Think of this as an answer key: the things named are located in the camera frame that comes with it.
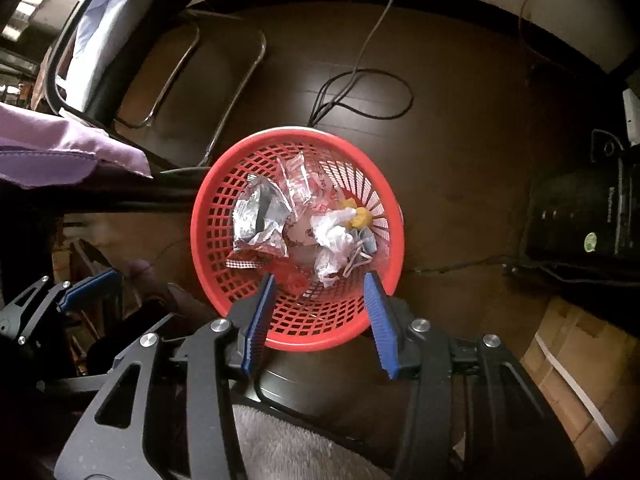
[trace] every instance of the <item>power cord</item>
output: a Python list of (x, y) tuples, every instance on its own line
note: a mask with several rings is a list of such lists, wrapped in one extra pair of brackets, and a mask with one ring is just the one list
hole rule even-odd
[[(382, 11), (382, 14), (380, 14), (380, 17), (378, 18), (376, 24), (371, 29), (369, 35), (367, 36), (367, 39), (362, 44), (362, 47), (360, 48), (360, 51), (358, 53), (358, 56), (356, 57), (356, 61), (353, 64), (353, 68), (351, 69), (351, 71), (344, 72), (337, 76), (334, 76), (328, 79), (322, 85), (322, 87), (318, 91), (318, 94), (316, 95), (316, 100), (311, 109), (311, 114), (309, 115), (307, 126), (311, 128), (315, 127), (322, 120), (322, 118), (324, 118), (325, 115), (327, 115), (336, 106), (346, 108), (347, 110), (355, 114), (361, 115), (363, 117), (367, 117), (369, 119), (378, 119), (378, 120), (385, 120), (385, 121), (400, 118), (411, 109), (412, 105), (414, 104), (414, 93), (411, 90), (411, 87), (409, 86), (409, 84), (404, 79), (402, 79), (401, 77), (391, 72), (387, 72), (386, 70), (378, 70), (373, 68), (360, 68), (360, 60), (362, 59), (364, 51), (367, 48), (369, 41), (371, 40), (375, 32), (378, 30), (380, 23), (382, 23), (382, 20), (384, 20), (386, 14), (389, 12), (389, 9), (391, 8), (391, 5), (393, 4), (393, 2), (394, 0), (389, 0), (388, 3), (386, 4), (385, 10)], [(363, 111), (357, 110), (356, 108), (353, 108), (349, 105), (343, 104), (342, 100), (345, 97), (347, 97), (351, 89), (353, 89), (353, 87), (359, 81), (361, 76), (358, 76), (358, 74), (366, 74), (366, 73), (386, 75), (401, 82), (409, 90), (409, 94), (410, 94), (409, 104), (401, 112), (398, 112), (397, 114), (393, 114), (391, 116), (375, 116), (372, 114), (364, 113)], [(342, 89), (331, 98), (330, 101), (325, 102), (324, 99), (326, 97), (326, 93), (329, 89), (329, 86), (331, 86), (331, 84), (334, 83), (336, 80), (348, 75), (350, 75), (350, 78), (347, 81), (347, 84), (344, 85)]]

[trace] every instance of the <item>green round label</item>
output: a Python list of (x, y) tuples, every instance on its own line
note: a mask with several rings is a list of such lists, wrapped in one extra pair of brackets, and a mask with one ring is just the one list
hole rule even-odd
[(588, 253), (593, 253), (596, 250), (596, 243), (598, 242), (598, 237), (596, 233), (589, 233), (584, 237), (584, 250)]

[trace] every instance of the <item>white strap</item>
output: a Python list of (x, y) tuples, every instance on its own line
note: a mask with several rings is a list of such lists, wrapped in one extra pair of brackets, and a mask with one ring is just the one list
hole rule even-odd
[(558, 359), (556, 359), (555, 356), (549, 351), (549, 348), (546, 347), (545, 342), (542, 341), (542, 338), (540, 337), (538, 332), (536, 332), (536, 335), (534, 337), (538, 342), (538, 345), (540, 345), (540, 349), (542, 350), (542, 353), (545, 355), (549, 363), (551, 363), (552, 367), (555, 368), (560, 375), (562, 375), (562, 378), (582, 401), (584, 407), (587, 408), (587, 411), (593, 417), (593, 421), (598, 425), (600, 431), (613, 446), (618, 441), (618, 438), (616, 437), (616, 434), (613, 433), (613, 430), (611, 429), (609, 423), (604, 420), (604, 417), (600, 413), (600, 410), (596, 407), (596, 405), (585, 393), (585, 391), (580, 387), (580, 384), (578, 384), (575, 379), (571, 377), (569, 372), (566, 371), (560, 361), (558, 361)]

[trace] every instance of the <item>plastic basket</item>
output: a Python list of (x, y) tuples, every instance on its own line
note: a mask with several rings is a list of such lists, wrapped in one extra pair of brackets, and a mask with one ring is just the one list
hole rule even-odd
[(229, 269), (233, 245), (232, 213), (247, 177), (273, 177), (276, 158), (300, 151), (313, 155), (335, 186), (374, 216), (371, 226), (378, 251), (370, 265), (323, 288), (315, 283), (299, 298), (278, 290), (267, 346), (286, 351), (314, 351), (338, 346), (369, 326), (364, 308), (364, 274), (377, 270), (387, 294), (393, 294), (402, 269), (404, 232), (396, 198), (380, 170), (359, 149), (339, 137), (311, 128), (285, 127), (249, 136), (222, 155), (207, 173), (191, 216), (191, 254), (209, 301), (227, 314), (232, 303), (253, 294), (260, 282), (254, 270)]

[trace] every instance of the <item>metal screw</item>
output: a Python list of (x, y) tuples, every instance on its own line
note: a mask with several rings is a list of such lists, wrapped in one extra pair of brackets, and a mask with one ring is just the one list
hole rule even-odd
[(489, 348), (496, 348), (502, 344), (500, 338), (495, 334), (487, 334), (482, 338), (482, 342)]
[(426, 319), (417, 317), (411, 322), (411, 328), (416, 332), (427, 332), (431, 328), (431, 323)]
[(227, 319), (220, 317), (211, 322), (211, 329), (213, 332), (224, 332), (230, 325)]
[(158, 336), (153, 332), (145, 334), (140, 338), (140, 344), (145, 348), (155, 345), (157, 341), (158, 341)]

